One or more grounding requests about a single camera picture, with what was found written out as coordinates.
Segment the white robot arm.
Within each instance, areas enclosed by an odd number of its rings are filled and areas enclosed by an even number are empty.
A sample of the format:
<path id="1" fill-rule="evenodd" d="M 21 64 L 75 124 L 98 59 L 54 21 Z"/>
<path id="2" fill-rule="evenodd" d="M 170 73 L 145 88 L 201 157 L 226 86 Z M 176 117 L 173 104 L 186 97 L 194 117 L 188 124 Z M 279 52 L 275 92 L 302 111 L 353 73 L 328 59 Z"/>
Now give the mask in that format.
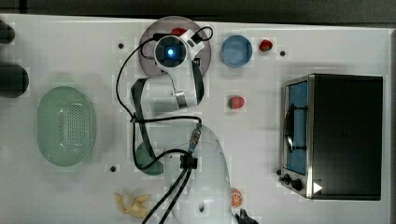
<path id="1" fill-rule="evenodd" d="M 159 224 L 237 224 L 231 208 L 227 162 L 216 135 L 201 118 L 178 112 L 200 104 L 205 84 L 197 55 L 206 39 L 187 30 L 181 35 L 156 33 L 152 58 L 159 76 L 139 78 L 131 88 L 133 125 L 139 128 L 149 161 L 135 161 L 141 171 L 160 164 L 166 193 L 148 213 L 168 206 Z"/>

